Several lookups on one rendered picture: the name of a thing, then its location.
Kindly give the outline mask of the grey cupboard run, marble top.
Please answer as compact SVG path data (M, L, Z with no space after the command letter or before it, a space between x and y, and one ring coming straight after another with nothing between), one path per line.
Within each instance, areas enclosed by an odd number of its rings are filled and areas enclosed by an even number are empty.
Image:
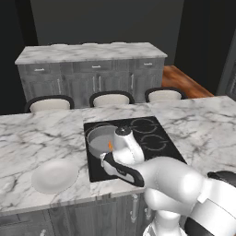
M78 108L92 94L121 90L144 102L148 89L159 88L167 54L149 42L27 46L18 66L27 100L67 95Z

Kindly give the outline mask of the grey drawer front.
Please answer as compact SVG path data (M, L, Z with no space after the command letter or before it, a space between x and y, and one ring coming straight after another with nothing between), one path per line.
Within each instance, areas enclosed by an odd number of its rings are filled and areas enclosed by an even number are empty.
M0 236L40 236L47 224L41 211L0 217Z

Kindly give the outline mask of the grey metal pot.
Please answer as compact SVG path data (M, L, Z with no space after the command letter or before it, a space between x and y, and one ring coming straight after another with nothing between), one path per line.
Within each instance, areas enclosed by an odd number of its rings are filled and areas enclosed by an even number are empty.
M95 158L110 151L109 145L112 144L115 130L114 125L103 125L88 132L88 150Z

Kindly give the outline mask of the grey cupboard door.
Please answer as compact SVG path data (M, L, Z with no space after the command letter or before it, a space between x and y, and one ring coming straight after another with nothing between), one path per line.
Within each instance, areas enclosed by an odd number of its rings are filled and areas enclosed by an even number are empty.
M55 236L136 236L140 194L136 222L132 223L132 195L90 201L49 210Z

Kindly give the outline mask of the black hob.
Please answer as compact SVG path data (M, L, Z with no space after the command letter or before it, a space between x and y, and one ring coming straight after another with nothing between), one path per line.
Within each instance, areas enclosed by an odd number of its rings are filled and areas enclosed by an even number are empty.
M84 123L88 174L89 180L92 183L116 179L116 176L108 175L101 167L100 159L95 158L89 152L89 144L87 141L89 131L103 125L114 125L116 127L129 126L133 131L136 142L144 152L145 160L153 159L159 156L167 156L185 163L183 156L177 147L174 146L168 134L165 132L164 128L155 116Z

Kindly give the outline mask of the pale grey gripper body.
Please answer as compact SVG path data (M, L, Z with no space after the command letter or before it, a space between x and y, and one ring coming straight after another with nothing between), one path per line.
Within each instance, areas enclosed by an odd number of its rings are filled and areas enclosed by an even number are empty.
M108 153L102 153L102 154L100 154L100 165L101 165L101 167L103 168L104 166L103 166L103 161L104 161L104 158L105 158L105 156L107 155Z

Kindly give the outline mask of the black stool with white seat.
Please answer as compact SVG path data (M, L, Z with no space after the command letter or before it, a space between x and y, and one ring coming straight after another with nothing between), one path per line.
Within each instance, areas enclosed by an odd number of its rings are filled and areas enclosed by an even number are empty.
M160 100L186 100L186 94L179 88L161 87L149 88L145 92L146 102L154 102Z
M73 99L66 95L49 95L33 98L27 102L24 112L41 112L47 110L72 110Z
M135 100L133 96L127 91L112 90L112 91L100 91L94 93L89 98L90 107L101 107L106 105L116 104L134 104Z

